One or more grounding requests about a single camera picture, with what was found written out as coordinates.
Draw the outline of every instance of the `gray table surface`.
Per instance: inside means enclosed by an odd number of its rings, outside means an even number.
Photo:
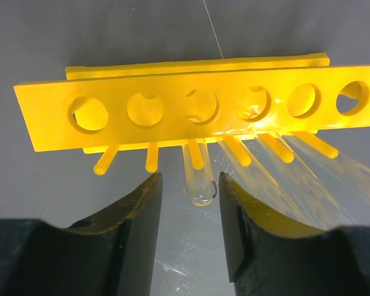
[[[148,176],[144,150],[120,152],[102,177],[93,173],[99,155],[35,153],[14,84],[64,80],[68,65],[319,51],[332,65],[370,64],[370,0],[0,1],[0,218],[66,227]],[[320,135],[370,166],[370,128]],[[209,148],[215,174],[233,173],[220,148]],[[159,164],[165,187],[151,295],[234,295],[217,200],[196,208],[185,198],[181,149],[162,149]]]

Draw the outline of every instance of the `thin scratch line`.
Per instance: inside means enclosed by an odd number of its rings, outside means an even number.
[[[216,40],[216,44],[218,45],[218,49],[220,50],[220,53],[221,53],[221,57],[222,57],[222,59],[224,59],[224,57],[223,57],[223,53],[222,53],[222,50],[221,50],[221,46],[220,46],[220,42],[218,41],[218,37],[216,37],[216,33],[215,33],[215,29],[214,29],[214,25],[212,24],[212,20],[211,20],[211,17],[210,17],[210,13],[208,12],[208,8],[207,8],[207,4],[205,3],[205,0],[203,0],[203,3],[204,3],[205,11],[207,12],[207,15],[208,15],[208,19],[210,20],[210,24],[211,24],[211,27],[212,27],[212,32],[214,32],[214,36],[215,36],[215,40]]]

